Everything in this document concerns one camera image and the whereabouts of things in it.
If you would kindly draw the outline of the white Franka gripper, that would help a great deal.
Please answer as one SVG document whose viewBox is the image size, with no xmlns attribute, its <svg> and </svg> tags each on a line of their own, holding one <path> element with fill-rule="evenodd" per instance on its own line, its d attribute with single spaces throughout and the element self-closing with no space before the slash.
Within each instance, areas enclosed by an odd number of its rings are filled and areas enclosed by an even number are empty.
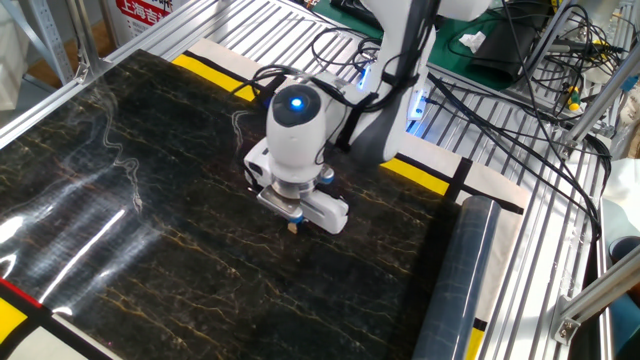
<svg viewBox="0 0 640 360">
<path fill-rule="evenodd" d="M 245 177 L 257 193 L 258 201 L 287 220 L 287 225 L 297 225 L 297 234 L 307 232 L 309 221 L 330 234 L 338 234 L 348 221 L 348 204 L 320 189 L 334 179 L 334 171 L 327 165 L 320 174 L 307 183 L 289 184 L 277 179 L 269 164 L 270 152 L 267 139 L 263 138 L 244 157 Z"/>
</svg>

